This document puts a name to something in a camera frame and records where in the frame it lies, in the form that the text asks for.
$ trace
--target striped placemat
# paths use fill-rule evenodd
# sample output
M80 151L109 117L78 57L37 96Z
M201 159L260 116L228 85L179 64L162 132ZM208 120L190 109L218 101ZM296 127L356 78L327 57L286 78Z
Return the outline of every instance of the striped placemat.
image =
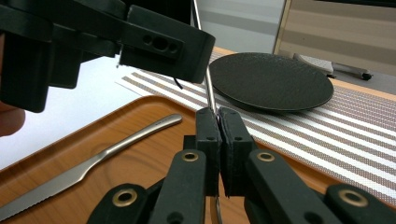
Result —
M172 78L143 71L117 82L142 96L167 96L192 110L207 107L204 85L179 81L181 90ZM241 114L257 141L396 205L396 102L334 86L332 99L320 107L257 114L215 96L217 106Z

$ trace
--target gray wall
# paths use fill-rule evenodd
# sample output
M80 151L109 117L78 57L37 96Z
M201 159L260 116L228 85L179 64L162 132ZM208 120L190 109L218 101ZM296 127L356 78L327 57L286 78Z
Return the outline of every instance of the gray wall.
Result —
M272 53L283 0L197 0L202 29L216 46Z

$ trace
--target black round plate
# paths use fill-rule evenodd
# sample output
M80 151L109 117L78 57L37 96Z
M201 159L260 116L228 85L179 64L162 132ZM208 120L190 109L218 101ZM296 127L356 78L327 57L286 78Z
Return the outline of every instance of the black round plate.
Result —
M300 111L323 105L333 86L318 69L265 53L236 53L209 65L214 88L247 110Z

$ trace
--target silver table knife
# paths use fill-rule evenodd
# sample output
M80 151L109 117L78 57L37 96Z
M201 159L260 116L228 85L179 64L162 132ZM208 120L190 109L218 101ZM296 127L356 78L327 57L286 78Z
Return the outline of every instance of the silver table knife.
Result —
M117 144L108 147L103 150L99 154L91 157L90 159L82 162L81 164L71 168L68 171L57 175L52 178L48 182L32 189L14 201L4 205L0 208L0 221L5 220L6 218L12 217L19 212L29 208L30 206L35 205L36 203L40 203L41 201L51 197L65 189L70 188L71 186L77 184L80 180L82 180L93 166L98 164L105 159L110 158L115 155L117 152L127 148L131 144L153 134L162 129L170 127L174 124L180 123L182 117L180 115L174 114L167 116L163 119L160 119L146 128L138 131L137 133L132 134L131 136L121 140Z

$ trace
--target brown tray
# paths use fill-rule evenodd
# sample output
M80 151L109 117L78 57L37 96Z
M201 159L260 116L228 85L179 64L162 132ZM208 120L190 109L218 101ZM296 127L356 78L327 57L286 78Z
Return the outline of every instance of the brown tray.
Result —
M93 168L78 184L5 223L86 223L93 208L112 188L134 183L148 188L165 177L183 136L195 134L195 113L160 96L140 98L0 172L0 206L61 172L87 160L151 122L178 113L183 121L132 145ZM311 188L320 192L338 180L285 157ZM220 204L224 223L248 223L243 199L225 198ZM206 205L206 223L211 223Z

